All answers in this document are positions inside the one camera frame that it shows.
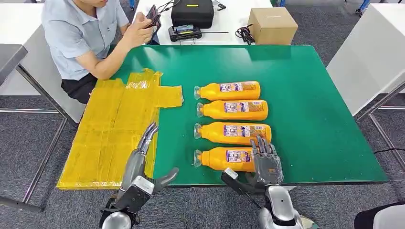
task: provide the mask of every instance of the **green table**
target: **green table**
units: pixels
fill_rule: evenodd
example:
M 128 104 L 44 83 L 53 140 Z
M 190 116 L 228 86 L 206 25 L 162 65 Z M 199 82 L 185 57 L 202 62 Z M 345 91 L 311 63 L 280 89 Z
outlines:
M 174 186 L 223 184 L 221 171 L 194 168 L 195 149 L 224 144 L 193 137 L 194 86 L 256 80 L 272 127 L 272 143 L 281 157 L 284 185 L 382 183 L 387 178 L 312 46 L 142 46 L 133 49 L 114 78 L 130 72 L 163 72 L 161 85 L 183 86 L 182 107 L 160 110 L 153 177 L 172 167 Z

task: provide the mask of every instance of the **hand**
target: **hand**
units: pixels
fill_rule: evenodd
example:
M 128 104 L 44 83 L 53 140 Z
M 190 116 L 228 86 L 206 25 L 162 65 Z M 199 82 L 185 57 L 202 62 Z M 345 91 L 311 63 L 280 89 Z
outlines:
M 138 47 L 152 39 L 153 28 L 147 28 L 151 20 L 146 19 L 142 13 L 138 13 L 135 22 L 131 24 L 127 31 L 125 31 L 122 42 L 128 50 Z
M 135 16 L 135 23 L 143 22 L 146 19 L 147 18 L 145 17 L 145 15 L 142 12 L 138 12 L 137 15 Z

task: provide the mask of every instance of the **black bag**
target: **black bag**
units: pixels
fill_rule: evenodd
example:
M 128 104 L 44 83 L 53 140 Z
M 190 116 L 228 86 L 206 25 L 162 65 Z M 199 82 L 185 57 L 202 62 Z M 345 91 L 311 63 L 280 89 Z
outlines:
M 213 24 L 214 9 L 211 0 L 174 0 L 171 9 L 173 26 L 192 24 L 200 29 L 208 29 Z

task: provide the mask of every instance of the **plastic bottle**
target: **plastic bottle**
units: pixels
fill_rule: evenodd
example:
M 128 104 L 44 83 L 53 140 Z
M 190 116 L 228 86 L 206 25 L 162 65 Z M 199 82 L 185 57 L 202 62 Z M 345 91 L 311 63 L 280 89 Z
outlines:
M 225 170 L 229 167 L 234 171 L 255 171 L 251 147 L 217 147 L 203 152 L 195 150 L 194 166 L 201 165 L 215 170 Z
M 268 106 L 264 100 L 218 100 L 210 104 L 197 104 L 197 116 L 209 116 L 213 119 L 256 120 L 267 118 Z
M 195 99 L 214 100 L 258 99 L 260 85 L 257 81 L 239 83 L 210 83 L 205 87 L 194 87 Z
M 194 125 L 194 138 L 206 138 L 212 142 L 250 146 L 250 139 L 257 144 L 256 136 L 271 141 L 271 129 L 266 124 L 257 123 L 221 123 Z

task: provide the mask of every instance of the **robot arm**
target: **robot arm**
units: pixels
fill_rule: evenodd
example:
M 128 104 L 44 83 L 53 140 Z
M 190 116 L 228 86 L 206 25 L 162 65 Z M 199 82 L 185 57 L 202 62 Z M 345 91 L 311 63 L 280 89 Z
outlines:
M 255 176 L 246 173 L 251 184 L 243 184 L 237 180 L 238 174 L 230 168 L 222 172 L 221 179 L 239 195 L 261 194 L 265 198 L 265 206 L 259 208 L 259 225 L 261 229 L 304 229 L 299 213 L 294 209 L 288 191 L 279 186 L 283 181 L 280 157 L 274 145 L 257 137 L 257 146 L 251 140 L 255 162 Z
M 99 227 L 103 229 L 130 229 L 136 224 L 138 211 L 152 197 L 172 182 L 178 172 L 173 168 L 167 175 L 152 179 L 145 175 L 146 154 L 153 135 L 158 131 L 156 123 L 148 126 L 141 137 L 137 149 L 133 150 L 127 164 L 116 198 L 111 198 L 106 207 L 102 208 Z

